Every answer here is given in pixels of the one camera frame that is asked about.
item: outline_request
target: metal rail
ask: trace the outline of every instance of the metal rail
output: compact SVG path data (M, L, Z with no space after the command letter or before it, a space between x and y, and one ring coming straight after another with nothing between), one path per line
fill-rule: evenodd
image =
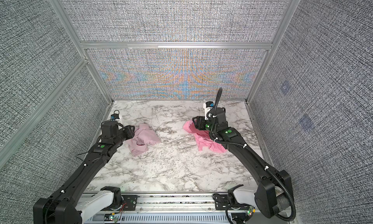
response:
M90 198L97 192L85 192L79 202ZM226 192L126 192L122 195L138 195L136 210L125 213L224 213L215 209L212 195Z
M162 48L216 48L216 49L271 49L270 42L104 42L81 41L84 49L88 48L128 48L128 49L162 49Z
M263 135L261 134L258 122L257 122L257 120L256 120L256 118L253 114L253 111L252 111L249 104L245 104L245 106L246 106L247 114L249 114L251 124L254 127L255 134L257 135L258 144L259 144L259 147L260 147L261 152L263 154L263 158L266 162L268 162L269 164L271 164L273 166L273 161L272 161L271 156L269 154L266 143L264 142Z

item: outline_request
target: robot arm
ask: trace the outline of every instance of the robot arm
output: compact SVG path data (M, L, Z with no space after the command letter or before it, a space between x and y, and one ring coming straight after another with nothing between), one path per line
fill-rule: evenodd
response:
M264 161L256 152L248 146L241 134L228 125L225 117L225 108L218 108L218 102L222 93L219 89L216 101L205 103L206 106L213 106L208 110L210 115L197 116L193 118L196 129L209 131L210 138L221 143L224 148L234 154L245 168L251 173L258 184L255 193L257 208L265 217L277 217L292 221L295 218L295 205L290 175L285 171L278 171L276 168ZM276 196L275 186L280 187L284 193ZM283 217L278 213L287 207L291 207L290 217Z
M102 135L89 149L82 164L49 198L40 198L35 203L35 224L81 224L89 215L93 215L93 212L96 213L96 210L110 205L118 208L122 204L120 189L105 187L100 194L92 198L92 203L77 206L80 196L97 172L110 160L123 141L135 135L134 126L123 126L116 119L119 119L119 113L111 115L110 120L101 123Z

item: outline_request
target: fabric wall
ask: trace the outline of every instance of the fabric wall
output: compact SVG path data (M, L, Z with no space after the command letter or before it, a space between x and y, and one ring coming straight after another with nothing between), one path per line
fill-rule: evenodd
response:
M245 99L266 50L89 49L115 100Z
M301 0L251 103L306 224L373 222L373 0Z
M83 41L271 42L289 0L61 0Z
M61 2L82 41L272 42L289 0ZM221 86L222 98L244 99L265 50L107 48L88 53L115 99L213 98L212 91Z
M48 0L0 0L0 148L80 56Z
M33 223L32 208L75 171L105 114L107 103L88 69L82 68L44 118L0 170L0 223L22 211Z
M0 147L80 60L48 0L0 0ZM0 169L0 223L33 223L40 197L80 164L107 107L82 68Z

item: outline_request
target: light pink towel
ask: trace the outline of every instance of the light pink towel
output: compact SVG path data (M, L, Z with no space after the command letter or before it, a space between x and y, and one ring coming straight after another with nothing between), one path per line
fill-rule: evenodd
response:
M211 151L216 153L224 153L227 150L224 147L210 139L207 130L198 130L194 127L193 121L187 121L184 126L184 130L194 135L195 141L197 142L198 150L202 151L204 146L207 146Z
M126 140L131 154L136 157L147 152L148 144L155 145L161 142L161 139L156 135L153 129L149 128L147 124L139 124L135 127L135 136Z

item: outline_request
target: white marble countertop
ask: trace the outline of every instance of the white marble countertop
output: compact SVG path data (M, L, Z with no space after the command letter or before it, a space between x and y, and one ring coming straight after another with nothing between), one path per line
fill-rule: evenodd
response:
M230 152L214 153L207 147L198 151L194 136L182 127L198 115L204 115L202 101L157 100L116 101L124 125L147 123L161 143L133 157L124 143L97 173L87 190L104 186L122 191L147 192L224 192L237 184L256 190L257 185L241 162ZM254 129L243 101L221 101L229 125L236 128L260 156Z

